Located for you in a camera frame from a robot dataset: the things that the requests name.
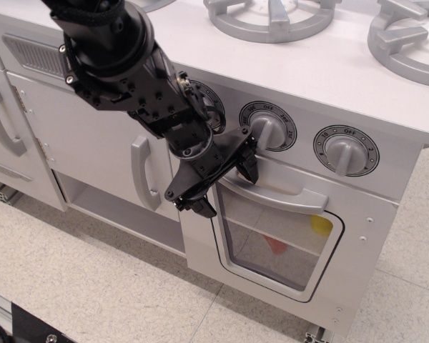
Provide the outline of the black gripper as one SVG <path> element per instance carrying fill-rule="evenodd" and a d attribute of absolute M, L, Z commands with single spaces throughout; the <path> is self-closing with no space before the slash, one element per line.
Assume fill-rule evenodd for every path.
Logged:
<path fill-rule="evenodd" d="M 248 126 L 214 136 L 201 156 L 180 161 L 165 199 L 179 211 L 192 210 L 202 217 L 215 217 L 217 212 L 207 198 L 208 190 L 234 168 L 255 184 L 259 178 L 256 151 L 257 142 Z"/>

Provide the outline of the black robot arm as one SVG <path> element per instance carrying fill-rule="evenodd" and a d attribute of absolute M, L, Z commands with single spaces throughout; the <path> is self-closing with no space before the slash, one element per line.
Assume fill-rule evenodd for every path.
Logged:
<path fill-rule="evenodd" d="M 209 188 L 236 169 L 258 180 L 257 143 L 248 127 L 226 131 L 224 114 L 177 72 L 154 39 L 145 11 L 127 1 L 48 1 L 62 29 L 66 82 L 98 110 L 125 111 L 168 143 L 179 169 L 165 197 L 178 210 L 212 218 Z"/>

